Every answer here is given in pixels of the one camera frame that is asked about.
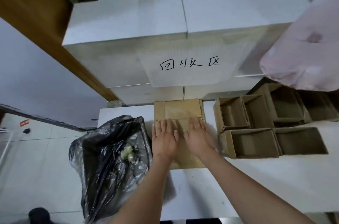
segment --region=right hand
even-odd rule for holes
[[[213,138],[206,124],[197,117],[189,118],[189,131],[184,132],[184,138],[189,150],[198,158],[211,150],[215,151]]]

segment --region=wooden door frame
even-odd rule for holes
[[[65,48],[62,40],[72,11],[68,0],[0,0],[0,17],[89,85],[107,101],[118,100]]]

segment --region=flattened cardboard box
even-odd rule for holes
[[[254,94],[265,96],[273,122],[298,123],[304,121],[302,109],[292,89],[281,84],[264,84]]]
[[[213,106],[217,132],[248,128],[249,120],[241,97],[218,98]]]
[[[281,155],[328,154],[316,127],[275,128]]]
[[[250,128],[274,128],[263,95],[243,95],[241,98],[245,105]]]
[[[179,131],[178,151],[171,164],[171,169],[205,168],[205,165],[189,151],[183,136],[183,132],[189,130],[189,117],[197,117],[205,121],[201,100],[189,99],[154,103],[154,121],[171,118]]]
[[[280,155],[270,128],[227,130],[218,138],[221,154],[232,159],[278,158]]]
[[[312,121],[338,120],[339,113],[323,92],[298,91]]]

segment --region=pink cloth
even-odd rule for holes
[[[313,0],[261,58],[260,68],[296,89],[339,89],[339,0]]]

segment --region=black garbage bag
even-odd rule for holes
[[[133,148],[134,162],[120,156],[126,145]],[[82,182],[85,223],[105,223],[103,219],[118,212],[150,167],[152,154],[144,119],[123,115],[108,121],[74,140],[69,158]]]

